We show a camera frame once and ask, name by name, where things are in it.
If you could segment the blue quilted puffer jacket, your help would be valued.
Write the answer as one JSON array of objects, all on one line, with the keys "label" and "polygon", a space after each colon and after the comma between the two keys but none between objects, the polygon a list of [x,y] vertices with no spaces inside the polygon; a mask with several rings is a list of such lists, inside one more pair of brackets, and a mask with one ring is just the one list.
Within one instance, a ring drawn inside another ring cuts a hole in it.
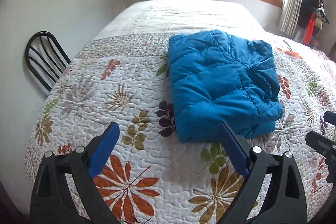
[{"label": "blue quilted puffer jacket", "polygon": [[178,139],[219,140],[225,121],[234,133],[271,133],[282,117],[272,46],[220,30],[169,40],[169,83]]}]

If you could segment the coat rack with clothes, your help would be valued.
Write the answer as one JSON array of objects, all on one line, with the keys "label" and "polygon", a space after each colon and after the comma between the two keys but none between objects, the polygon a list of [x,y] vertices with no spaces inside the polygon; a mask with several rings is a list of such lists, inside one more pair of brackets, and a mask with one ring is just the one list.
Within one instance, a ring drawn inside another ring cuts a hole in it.
[{"label": "coat rack with clothes", "polygon": [[320,19],[322,23],[329,24],[323,0],[302,0],[297,24],[305,29],[302,43],[307,46],[313,37],[316,19]]}]

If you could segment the floral quilted bedspread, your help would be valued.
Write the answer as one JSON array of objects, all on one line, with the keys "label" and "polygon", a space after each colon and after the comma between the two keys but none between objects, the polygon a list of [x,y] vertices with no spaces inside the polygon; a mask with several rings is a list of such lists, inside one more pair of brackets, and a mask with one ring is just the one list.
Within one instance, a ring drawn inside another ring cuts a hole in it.
[{"label": "floral quilted bedspread", "polygon": [[335,62],[241,5],[136,3],[55,82],[32,223],[335,223]]}]

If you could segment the dark wooden door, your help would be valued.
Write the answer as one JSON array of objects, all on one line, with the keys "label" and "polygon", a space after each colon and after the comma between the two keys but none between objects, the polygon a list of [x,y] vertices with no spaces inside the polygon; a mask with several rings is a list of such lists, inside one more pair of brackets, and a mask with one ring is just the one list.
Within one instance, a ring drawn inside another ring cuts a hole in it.
[{"label": "dark wooden door", "polygon": [[331,50],[329,51],[328,58],[336,62],[336,42],[334,43]]}]

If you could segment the black metal chair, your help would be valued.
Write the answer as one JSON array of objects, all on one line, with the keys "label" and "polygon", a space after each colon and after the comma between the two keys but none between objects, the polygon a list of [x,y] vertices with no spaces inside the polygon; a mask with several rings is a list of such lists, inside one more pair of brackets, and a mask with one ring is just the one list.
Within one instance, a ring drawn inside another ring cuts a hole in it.
[{"label": "black metal chair", "polygon": [[31,36],[24,56],[30,72],[48,92],[71,63],[56,37],[48,31]]}]

